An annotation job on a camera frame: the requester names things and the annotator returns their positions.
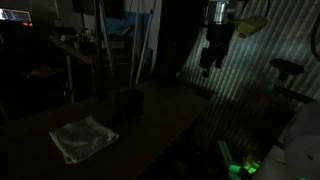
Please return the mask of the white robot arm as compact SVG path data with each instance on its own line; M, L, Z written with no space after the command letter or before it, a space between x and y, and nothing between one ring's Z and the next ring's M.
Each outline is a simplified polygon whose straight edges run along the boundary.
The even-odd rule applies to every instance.
M228 54L235 25L227 15L227 4L231 0L209 0L207 15L206 40L208 47L202 49L199 66L202 76L208 78L212 65L220 69L223 59Z

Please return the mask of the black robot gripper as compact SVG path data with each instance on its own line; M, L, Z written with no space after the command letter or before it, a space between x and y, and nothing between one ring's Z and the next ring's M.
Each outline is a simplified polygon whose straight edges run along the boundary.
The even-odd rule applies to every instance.
M233 36L235 25L232 23L209 23L206 39L210 48L203 48L199 66L202 68L202 76L208 78L210 68L215 61L215 52L211 48L220 47L216 53L215 67L220 69L225 56L228 54L229 45Z

